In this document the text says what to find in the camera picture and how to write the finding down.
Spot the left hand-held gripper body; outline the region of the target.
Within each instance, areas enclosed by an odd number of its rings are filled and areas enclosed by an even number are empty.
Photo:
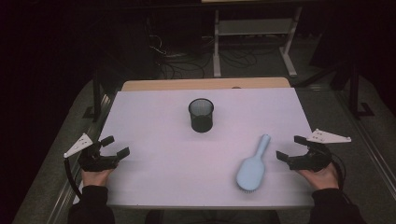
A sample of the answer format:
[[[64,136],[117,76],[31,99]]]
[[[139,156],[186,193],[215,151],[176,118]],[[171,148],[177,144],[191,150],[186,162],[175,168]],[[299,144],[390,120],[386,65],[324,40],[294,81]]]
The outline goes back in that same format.
[[[119,160],[116,156],[102,156],[100,141],[93,142],[91,138],[84,133],[77,142],[71,146],[65,153],[64,158],[79,154],[78,164],[86,172],[100,172],[104,170],[115,169]]]

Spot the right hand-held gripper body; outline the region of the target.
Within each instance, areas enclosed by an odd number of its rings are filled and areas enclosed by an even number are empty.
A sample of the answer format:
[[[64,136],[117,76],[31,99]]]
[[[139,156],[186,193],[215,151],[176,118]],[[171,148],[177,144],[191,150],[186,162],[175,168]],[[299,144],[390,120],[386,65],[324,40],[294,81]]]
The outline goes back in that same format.
[[[288,166],[291,170],[311,170],[314,172],[326,168],[332,162],[332,153],[327,144],[350,143],[351,138],[335,133],[315,129],[305,137],[309,145],[303,156],[290,157]]]

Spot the light blue hairbrush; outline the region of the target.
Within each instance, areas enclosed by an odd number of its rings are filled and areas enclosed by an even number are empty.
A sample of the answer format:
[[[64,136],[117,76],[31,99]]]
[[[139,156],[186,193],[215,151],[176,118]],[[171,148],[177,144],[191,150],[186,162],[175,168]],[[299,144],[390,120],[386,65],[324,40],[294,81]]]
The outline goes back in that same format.
[[[253,192],[260,186],[265,172],[262,155],[268,148],[270,141],[271,136],[264,134],[258,144],[255,154],[242,161],[236,174],[236,184],[241,190]]]

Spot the black mesh pen cup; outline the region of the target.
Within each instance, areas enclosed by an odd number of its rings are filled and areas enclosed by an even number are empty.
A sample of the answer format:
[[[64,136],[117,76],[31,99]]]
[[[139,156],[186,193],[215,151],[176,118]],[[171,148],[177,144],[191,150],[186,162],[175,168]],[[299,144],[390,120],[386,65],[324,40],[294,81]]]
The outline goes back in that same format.
[[[188,107],[191,127],[198,133],[207,133],[213,127],[213,103],[206,98],[198,98],[190,102]]]

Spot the person's left hand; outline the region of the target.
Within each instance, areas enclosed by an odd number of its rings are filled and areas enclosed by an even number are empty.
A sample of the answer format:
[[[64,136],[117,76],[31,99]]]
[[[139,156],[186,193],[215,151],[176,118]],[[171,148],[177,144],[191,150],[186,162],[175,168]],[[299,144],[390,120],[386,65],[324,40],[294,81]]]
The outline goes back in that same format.
[[[108,177],[110,174],[113,172],[113,169],[110,170],[104,170],[100,172],[86,172],[82,171],[81,176],[82,176],[82,182],[83,186],[99,186],[99,187],[104,187],[106,185],[106,182],[108,180]]]

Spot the person's right hand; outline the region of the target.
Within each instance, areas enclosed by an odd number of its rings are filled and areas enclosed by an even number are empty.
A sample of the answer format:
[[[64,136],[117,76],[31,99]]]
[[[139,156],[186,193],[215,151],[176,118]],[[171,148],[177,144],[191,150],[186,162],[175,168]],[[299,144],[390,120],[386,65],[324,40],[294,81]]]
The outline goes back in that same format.
[[[309,170],[300,170],[298,174],[303,176],[305,180],[315,190],[320,189],[338,189],[338,174],[332,163],[320,171],[313,172]]]

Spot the black metal stand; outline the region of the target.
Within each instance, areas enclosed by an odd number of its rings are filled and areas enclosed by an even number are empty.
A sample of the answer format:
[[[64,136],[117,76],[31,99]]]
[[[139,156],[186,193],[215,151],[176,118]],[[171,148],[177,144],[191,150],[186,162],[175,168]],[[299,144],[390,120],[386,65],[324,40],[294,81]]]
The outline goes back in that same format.
[[[374,115],[373,110],[367,103],[359,102],[359,85],[360,75],[357,66],[353,60],[348,60],[349,67],[349,98],[348,108],[353,117],[360,120],[361,117],[371,117]]]
[[[104,93],[102,91],[101,78],[98,70],[92,74],[92,106],[86,108],[83,118],[92,119],[93,122],[99,120],[102,113],[102,101]]]

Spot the white table mat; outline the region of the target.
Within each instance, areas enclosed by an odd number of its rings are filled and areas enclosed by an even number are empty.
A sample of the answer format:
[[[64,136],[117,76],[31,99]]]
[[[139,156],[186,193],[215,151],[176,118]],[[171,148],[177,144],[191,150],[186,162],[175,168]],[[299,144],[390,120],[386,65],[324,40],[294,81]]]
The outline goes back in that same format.
[[[214,105],[207,133],[191,127],[188,107],[198,98]],[[133,208],[309,207],[312,189],[276,152],[304,155],[306,148],[293,138],[310,133],[292,88],[121,91],[102,130],[115,141],[102,152],[113,155],[128,147],[131,153],[108,179],[108,203]],[[262,155],[262,182],[245,192],[236,184],[236,174],[264,134],[271,141]]]

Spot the wooden table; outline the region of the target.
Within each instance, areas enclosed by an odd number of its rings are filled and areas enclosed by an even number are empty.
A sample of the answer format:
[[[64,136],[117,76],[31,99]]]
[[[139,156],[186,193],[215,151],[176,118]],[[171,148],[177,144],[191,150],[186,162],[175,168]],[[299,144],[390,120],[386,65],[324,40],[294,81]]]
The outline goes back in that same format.
[[[238,77],[126,81],[122,91],[173,91],[290,88],[284,77]]]

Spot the white metal stand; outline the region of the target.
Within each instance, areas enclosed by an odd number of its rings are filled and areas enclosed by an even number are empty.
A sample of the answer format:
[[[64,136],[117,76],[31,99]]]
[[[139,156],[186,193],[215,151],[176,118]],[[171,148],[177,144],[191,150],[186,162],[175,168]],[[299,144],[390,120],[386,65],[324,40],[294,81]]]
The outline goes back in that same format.
[[[279,47],[280,56],[286,66],[290,77],[296,77],[297,72],[289,56],[292,40],[294,38],[303,8],[297,7],[292,18],[286,19],[259,19],[259,20],[221,20],[219,11],[215,11],[214,23],[214,77],[221,77],[219,58],[219,38],[228,35],[286,35],[283,46]]]

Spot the metal floor rail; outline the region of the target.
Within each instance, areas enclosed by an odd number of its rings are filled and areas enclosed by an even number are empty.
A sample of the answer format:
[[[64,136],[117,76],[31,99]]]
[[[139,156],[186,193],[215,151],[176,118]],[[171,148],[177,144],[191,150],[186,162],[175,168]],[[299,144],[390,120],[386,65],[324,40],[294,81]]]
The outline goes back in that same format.
[[[340,106],[343,108],[346,116],[358,132],[361,141],[367,148],[368,155],[373,162],[376,170],[379,172],[382,177],[384,183],[386,184],[389,193],[392,198],[396,201],[396,175],[390,170],[388,164],[384,160],[383,156],[378,150],[377,145],[373,138],[368,134],[367,130],[361,123],[360,119],[357,119],[350,111],[347,105],[347,98],[340,92],[337,91],[335,94],[337,101]]]
[[[56,136],[50,148],[49,155],[46,158],[48,162],[46,168],[49,175],[47,180],[53,181],[56,190],[50,213],[45,218],[45,224],[67,223],[68,209],[76,197],[76,193],[69,182],[67,174],[70,173],[73,178],[76,178],[77,184],[81,183],[81,177],[79,176],[79,154],[71,156],[68,159],[70,170],[67,171],[64,165],[64,153],[69,150],[84,133],[92,140],[99,137],[106,121],[108,111],[113,104],[113,100],[114,96],[112,94],[105,94],[101,97],[101,112],[97,121],[93,119],[93,108],[95,105],[93,95],[81,93],[70,107],[64,124]]]

